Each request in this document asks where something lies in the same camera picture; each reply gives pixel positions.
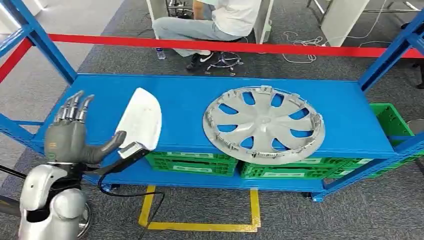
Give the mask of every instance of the blue shelf surface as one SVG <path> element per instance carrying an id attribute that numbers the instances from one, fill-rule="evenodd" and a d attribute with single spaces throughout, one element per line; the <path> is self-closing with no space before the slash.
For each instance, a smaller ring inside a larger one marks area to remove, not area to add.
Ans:
<path id="1" fill-rule="evenodd" d="M 397 155 L 358 83 L 341 80 L 79 74 L 32 142 L 43 145 L 44 133 L 60 105 L 79 90 L 84 90 L 85 96 L 95 95 L 87 113 L 87 142 L 106 142 L 114 135 L 134 90 L 141 87 L 156 96 L 162 108 L 162 131 L 156 151 L 221 153 L 203 131 L 206 108 L 230 89 L 261 85 L 297 93 L 322 114 L 326 136 L 315 157 Z"/>
<path id="2" fill-rule="evenodd" d="M 118 158 L 117 153 L 109 155 L 102 167 L 112 164 Z M 291 192 L 323 192 L 324 185 L 320 179 L 243 179 L 238 172 L 234 176 L 216 176 L 198 173 L 153 170 L 146 159 L 137 161 L 134 165 L 120 173 L 108 175 L 104 181 L 107 184 L 155 185 L 163 187 L 190 188 L 223 188 L 291 191 Z"/>

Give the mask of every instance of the jeans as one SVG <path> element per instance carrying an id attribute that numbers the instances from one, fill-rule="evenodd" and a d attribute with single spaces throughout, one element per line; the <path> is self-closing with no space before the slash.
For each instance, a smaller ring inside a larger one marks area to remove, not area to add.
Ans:
<path id="1" fill-rule="evenodd" d="M 207 13 L 207 10 L 210 12 L 212 8 L 204 6 L 204 9 L 205 18 L 210 18 L 211 15 Z M 159 39 L 232 41 L 242 37 L 233 36 L 221 31 L 212 20 L 161 17 L 153 22 L 152 27 Z M 174 48 L 174 50 L 183 57 L 201 52 L 201 50 L 194 49 Z"/>

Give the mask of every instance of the chair base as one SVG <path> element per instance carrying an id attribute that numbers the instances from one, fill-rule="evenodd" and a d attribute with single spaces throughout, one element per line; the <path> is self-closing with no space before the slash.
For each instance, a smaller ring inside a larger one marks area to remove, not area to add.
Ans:
<path id="1" fill-rule="evenodd" d="M 211 68 L 228 69 L 229 75 L 235 76 L 236 73 L 234 72 L 234 66 L 243 64 L 244 63 L 242 62 L 242 58 L 237 53 L 221 51 L 219 52 L 218 61 L 210 64 L 204 73 L 210 75 Z"/>

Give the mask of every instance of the green basket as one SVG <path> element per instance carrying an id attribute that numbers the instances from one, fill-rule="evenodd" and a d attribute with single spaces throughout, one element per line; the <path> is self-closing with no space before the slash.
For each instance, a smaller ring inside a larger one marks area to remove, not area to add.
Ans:
<path id="1" fill-rule="evenodd" d="M 337 157 L 323 157 L 323 158 L 305 158 L 300 161 L 284 164 L 284 167 L 317 167 L 317 168 L 335 168 L 341 165 L 345 165 L 348 162 L 350 163 L 352 159 L 350 158 L 337 158 Z"/>
<path id="2" fill-rule="evenodd" d="M 381 128 L 383 129 L 386 136 L 414 136 L 414 133 L 409 129 L 407 123 L 404 121 L 404 119 L 401 117 L 399 112 L 396 110 L 395 106 L 391 103 L 371 103 L 370 104 L 371 109 L 373 110 L 375 116 L 378 119 L 378 122 L 381 125 Z M 399 145 L 402 143 L 401 140 L 390 140 L 390 143 L 393 147 Z M 406 163 L 409 163 L 413 161 L 414 159 L 423 156 L 424 151 L 417 153 L 415 156 L 409 157 L 407 159 L 404 159 L 400 162 L 397 162 L 391 166 L 388 166 L 387 168 L 380 170 L 372 175 L 369 176 L 369 178 L 377 178 L 381 176 L 382 174 L 392 170 L 396 169 Z M 356 168 L 359 168 L 369 162 L 372 159 L 361 159 L 360 161 L 352 160 L 352 164 L 347 164 L 343 166 L 343 168 L 338 169 L 333 174 L 328 176 L 328 178 L 341 178 L 344 175 L 347 175 L 348 173 L 352 172 Z"/>
<path id="3" fill-rule="evenodd" d="M 261 165 L 245 162 L 241 170 L 243 179 L 282 179 L 282 178 L 303 178 L 303 179 L 324 179 L 336 168 L 333 167 L 312 167 L 312 166 L 288 166 L 283 165 Z"/>
<path id="4" fill-rule="evenodd" d="M 238 160 L 226 154 L 193 152 L 151 152 L 146 156 L 158 171 L 172 171 L 218 176 L 233 176 Z"/>
<path id="5" fill-rule="evenodd" d="M 386 136 L 414 136 L 414 133 L 409 129 L 393 104 L 371 103 L 370 106 Z M 391 140 L 390 143 L 395 147 L 402 141 Z"/>

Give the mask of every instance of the yellow floor tape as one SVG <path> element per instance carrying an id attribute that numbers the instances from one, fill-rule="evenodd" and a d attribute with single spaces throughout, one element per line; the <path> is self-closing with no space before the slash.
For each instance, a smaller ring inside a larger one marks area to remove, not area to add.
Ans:
<path id="1" fill-rule="evenodd" d="M 149 185 L 146 192 L 151 193 L 156 189 Z M 150 208 L 153 202 L 153 195 L 144 197 L 141 214 L 138 223 L 142 226 L 147 225 Z M 261 212 L 259 209 L 259 195 L 257 189 L 250 190 L 250 208 L 252 224 L 213 224 L 213 223 L 186 223 L 186 222 L 156 222 L 153 221 L 148 226 L 150 230 L 178 230 L 178 231 L 204 231 L 204 232 L 257 232 L 261 226 Z"/>

